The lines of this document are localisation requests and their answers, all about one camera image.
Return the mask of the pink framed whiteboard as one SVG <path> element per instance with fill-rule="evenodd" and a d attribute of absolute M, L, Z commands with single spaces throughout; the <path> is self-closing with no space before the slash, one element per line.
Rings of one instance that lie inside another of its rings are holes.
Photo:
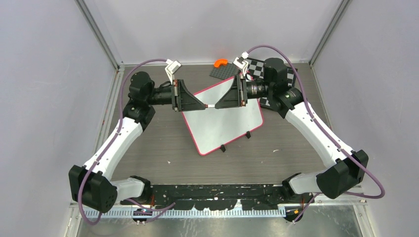
<path fill-rule="evenodd" d="M 244 107 L 182 112 L 198 153 L 206 156 L 222 145 L 245 136 L 264 123 L 259 101 L 249 99 Z"/>

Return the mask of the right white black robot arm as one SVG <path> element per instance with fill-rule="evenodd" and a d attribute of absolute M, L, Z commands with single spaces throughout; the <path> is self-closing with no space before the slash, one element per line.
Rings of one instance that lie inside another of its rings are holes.
<path fill-rule="evenodd" d="M 368 155 L 342 142 L 313 112 L 303 89 L 289 85 L 289 67 L 284 61 L 280 58 L 263 61 L 260 78 L 249 71 L 244 56 L 236 58 L 233 64 L 241 73 L 234 75 L 232 86 L 215 108 L 243 107 L 249 99 L 266 98 L 270 107 L 304 136 L 326 168 L 309 174 L 297 173 L 284 180 L 284 200 L 296 202 L 304 193 L 321 193 L 330 199 L 352 195 L 350 189 L 363 181 Z"/>

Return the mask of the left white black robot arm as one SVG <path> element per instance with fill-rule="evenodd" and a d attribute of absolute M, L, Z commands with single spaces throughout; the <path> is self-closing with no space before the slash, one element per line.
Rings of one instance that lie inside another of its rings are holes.
<path fill-rule="evenodd" d="M 155 87 L 148 73 L 137 72 L 129 82 L 129 101 L 112 134 L 83 166 L 74 165 L 69 171 L 72 199 L 80 208 L 106 213 L 115 203 L 129 198 L 147 204 L 152 196 L 149 180 L 133 175 L 112 181 L 112 176 L 128 148 L 150 124 L 155 115 L 153 106 L 171 105 L 178 112 L 209 107 L 191 94 L 181 79 Z"/>

